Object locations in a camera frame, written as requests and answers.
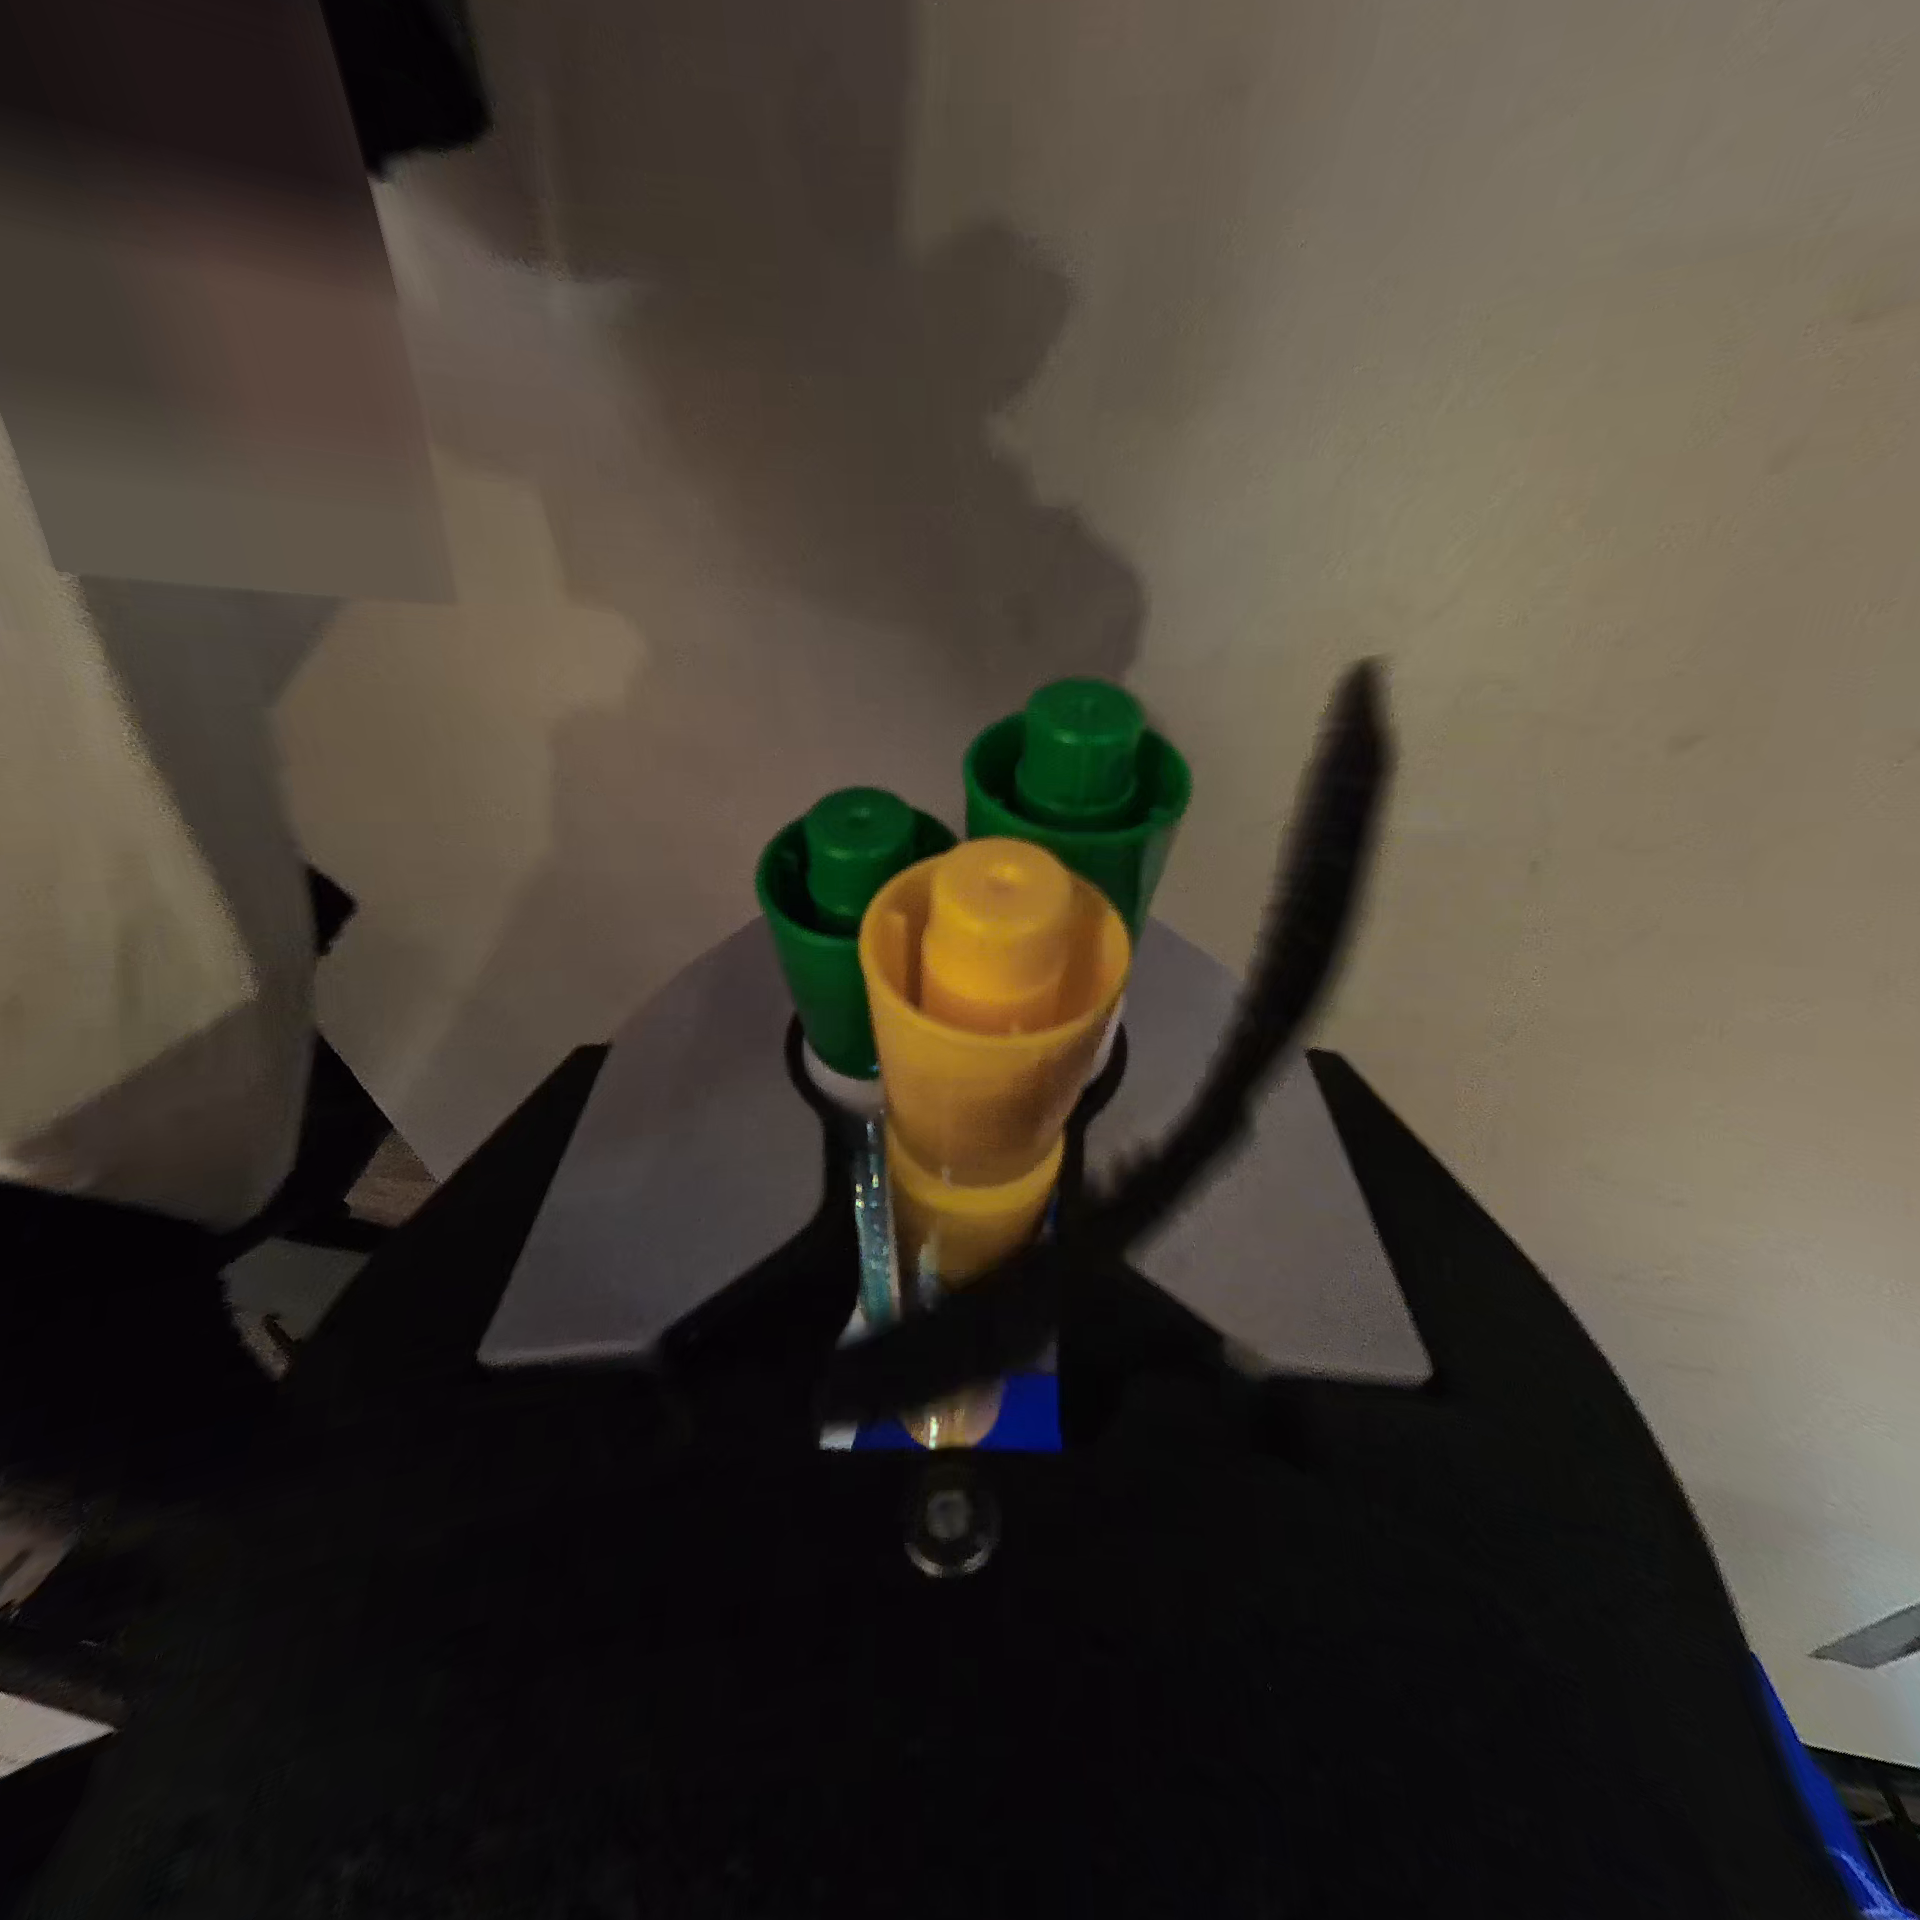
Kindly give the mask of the yellow marker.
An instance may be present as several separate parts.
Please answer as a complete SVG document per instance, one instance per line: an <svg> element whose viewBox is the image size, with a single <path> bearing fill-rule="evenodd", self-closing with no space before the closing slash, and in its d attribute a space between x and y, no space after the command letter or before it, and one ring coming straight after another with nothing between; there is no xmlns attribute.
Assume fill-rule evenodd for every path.
<svg viewBox="0 0 1920 1920"><path fill-rule="evenodd" d="M979 836L881 887L857 962L899 1314L923 1313L1041 1236L1133 939L1053 852Z"/></svg>

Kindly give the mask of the green marker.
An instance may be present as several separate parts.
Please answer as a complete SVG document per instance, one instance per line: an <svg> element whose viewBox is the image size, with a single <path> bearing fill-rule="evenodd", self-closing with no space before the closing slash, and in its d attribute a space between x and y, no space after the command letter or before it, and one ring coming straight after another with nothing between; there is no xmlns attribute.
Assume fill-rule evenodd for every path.
<svg viewBox="0 0 1920 1920"><path fill-rule="evenodd" d="M964 755L966 836L1044 848L1094 885L1133 945L1168 941L1150 909L1179 839L1193 770L1141 701L1105 679L1059 679Z"/></svg>
<svg viewBox="0 0 1920 1920"><path fill-rule="evenodd" d="M758 913L795 1005L808 1084L835 1105L851 1152L857 1245L854 1336L901 1316L894 1207L885 1169L881 1058L857 932L881 887L956 834L878 786L816 801L758 852Z"/></svg>

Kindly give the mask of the grey metal rod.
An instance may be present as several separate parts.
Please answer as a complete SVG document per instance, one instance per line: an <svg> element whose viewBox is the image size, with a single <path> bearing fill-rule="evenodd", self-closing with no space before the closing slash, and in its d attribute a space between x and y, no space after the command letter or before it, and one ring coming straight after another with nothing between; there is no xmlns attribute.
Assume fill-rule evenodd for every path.
<svg viewBox="0 0 1920 1920"><path fill-rule="evenodd" d="M1860 1673L1883 1671L1918 1655L1920 1604L1918 1601L1860 1623L1850 1632L1820 1644L1810 1657L1824 1664L1848 1667Z"/></svg>

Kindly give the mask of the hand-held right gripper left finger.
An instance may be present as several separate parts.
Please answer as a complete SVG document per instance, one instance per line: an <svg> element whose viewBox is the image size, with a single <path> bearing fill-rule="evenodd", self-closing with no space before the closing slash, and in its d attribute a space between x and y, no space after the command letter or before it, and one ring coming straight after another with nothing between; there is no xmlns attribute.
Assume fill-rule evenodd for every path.
<svg viewBox="0 0 1920 1920"><path fill-rule="evenodd" d="M734 930L616 1034L501 1304L489 1370L648 1355L825 1197L773 932Z"/></svg>

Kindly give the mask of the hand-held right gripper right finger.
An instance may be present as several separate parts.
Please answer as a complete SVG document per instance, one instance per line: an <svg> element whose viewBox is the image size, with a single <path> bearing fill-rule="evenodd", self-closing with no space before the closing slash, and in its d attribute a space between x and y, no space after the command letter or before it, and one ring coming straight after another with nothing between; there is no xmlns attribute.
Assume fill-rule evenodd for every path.
<svg viewBox="0 0 1920 1920"><path fill-rule="evenodd" d="M1240 980L1168 928L1142 930L1117 1032L1124 1065L1088 1123L1108 1181L1186 1111ZM1230 1164L1136 1249L1133 1266L1262 1375L1427 1380L1428 1351L1305 1056L1286 1060Z"/></svg>

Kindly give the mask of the blue plastic box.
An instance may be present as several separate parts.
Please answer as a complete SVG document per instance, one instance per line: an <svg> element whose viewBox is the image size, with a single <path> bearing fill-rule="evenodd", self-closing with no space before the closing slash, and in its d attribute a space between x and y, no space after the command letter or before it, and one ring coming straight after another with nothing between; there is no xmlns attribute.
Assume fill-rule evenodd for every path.
<svg viewBox="0 0 1920 1920"><path fill-rule="evenodd" d="M1018 1375L987 1395L985 1451L1057 1457L1062 1450L1059 1383ZM1392 1667L1413 1655L1413 1625L1445 1625L1434 1610L1414 1612L1379 1649L1360 1649L1330 1664L1332 1679L1385 1688L1385 1707L1417 1721L1392 1751L1348 1728L1332 1707L1305 1720L1286 1711L1284 1725L1254 1740L1254 1760L1284 1760L1289 1783L1257 1781L1235 1792L1257 1802L1243 1885L1221 1866L1219 1889L1185 1892L1179 1916L1613 1916L1612 1895L1640 1882L1630 1867L1681 1866L1693 1837L1678 1788L1660 1788L1627 1751L1627 1733L1595 1720L1592 1704L1562 1701L1547 1712L1550 1736L1521 1740L1512 1721L1521 1696L1472 1685L1466 1655L1448 1663ZM1749 1649L1749 1705L1765 1717L1768 1762L1761 1772L1787 1792L1797 1813L1786 1837L1818 1841L1822 1883L1850 1916L1916 1916L1857 1832L1835 1788L1792 1728L1792 1720Z"/></svg>

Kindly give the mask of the white desk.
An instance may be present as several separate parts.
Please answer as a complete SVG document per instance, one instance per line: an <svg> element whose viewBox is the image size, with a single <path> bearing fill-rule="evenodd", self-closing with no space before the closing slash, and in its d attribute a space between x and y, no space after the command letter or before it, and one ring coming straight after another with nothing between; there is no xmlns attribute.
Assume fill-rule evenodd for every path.
<svg viewBox="0 0 1920 1920"><path fill-rule="evenodd" d="M837 785L1124 681L1230 970L1336 673L1344 1050L1916 1762L1916 5L468 5L491 130L220 129L275 5L16 5L4 428L453 1170Z"/></svg>

